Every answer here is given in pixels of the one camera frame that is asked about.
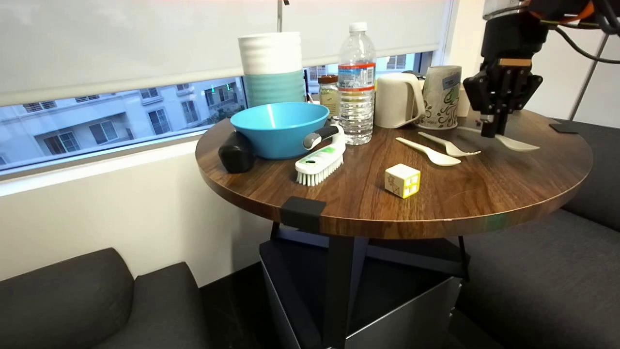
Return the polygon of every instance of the black sofa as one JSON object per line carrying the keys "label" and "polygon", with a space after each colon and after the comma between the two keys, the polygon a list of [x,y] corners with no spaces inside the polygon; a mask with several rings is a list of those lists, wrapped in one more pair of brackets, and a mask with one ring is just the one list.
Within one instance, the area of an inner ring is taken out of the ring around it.
{"label": "black sofa", "polygon": [[467,234],[457,308],[502,347],[620,347],[620,129],[570,124],[593,170],[556,213]]}
{"label": "black sofa", "polygon": [[132,277],[114,248],[0,281],[2,349],[209,349],[184,261]]}

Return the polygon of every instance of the water bottle label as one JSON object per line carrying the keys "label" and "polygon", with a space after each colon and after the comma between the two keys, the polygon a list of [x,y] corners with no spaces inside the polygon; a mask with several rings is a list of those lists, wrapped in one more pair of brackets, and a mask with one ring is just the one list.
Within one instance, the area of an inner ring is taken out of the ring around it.
{"label": "water bottle label", "polygon": [[347,91],[347,89],[374,89],[374,69],[376,64],[374,62],[362,62],[362,64],[355,64],[355,65],[347,65],[341,64],[337,65],[337,81],[339,81],[339,89]]}

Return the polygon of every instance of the stack of white cups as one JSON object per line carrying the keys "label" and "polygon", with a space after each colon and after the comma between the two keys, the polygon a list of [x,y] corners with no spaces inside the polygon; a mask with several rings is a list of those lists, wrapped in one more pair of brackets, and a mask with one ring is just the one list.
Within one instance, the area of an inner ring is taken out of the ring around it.
{"label": "stack of white cups", "polygon": [[250,106],[304,100],[298,31],[244,34],[238,48]]}

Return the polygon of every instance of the plastic water bottle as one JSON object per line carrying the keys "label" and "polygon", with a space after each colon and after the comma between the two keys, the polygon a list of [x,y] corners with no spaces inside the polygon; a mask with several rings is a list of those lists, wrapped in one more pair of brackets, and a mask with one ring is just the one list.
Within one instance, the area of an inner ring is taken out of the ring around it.
{"label": "plastic water bottle", "polygon": [[339,124],[349,135],[349,145],[372,139],[376,62],[366,31],[366,21],[351,23],[337,65]]}

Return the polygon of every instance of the table top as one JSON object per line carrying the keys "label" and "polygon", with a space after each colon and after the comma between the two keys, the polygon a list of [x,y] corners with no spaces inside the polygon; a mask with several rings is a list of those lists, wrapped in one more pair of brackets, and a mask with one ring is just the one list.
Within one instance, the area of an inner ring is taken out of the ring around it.
{"label": "table top", "polygon": [[[347,147],[345,162],[318,186],[295,182],[295,159],[258,159],[250,172],[229,174],[219,160],[219,145],[234,129],[229,120],[207,129],[196,147],[202,176],[227,201],[283,221],[291,197],[322,201],[316,232],[368,238],[444,238],[451,234],[498,230],[564,205],[587,178],[593,155],[575,133],[558,133],[535,112],[512,114],[506,135],[541,145],[512,151],[494,137],[459,127],[432,131],[463,149],[481,149],[457,166],[434,166],[426,155],[397,135],[430,145],[415,126],[376,127],[372,141]],[[388,166],[405,162],[420,170],[420,190],[403,199],[384,190]]]}

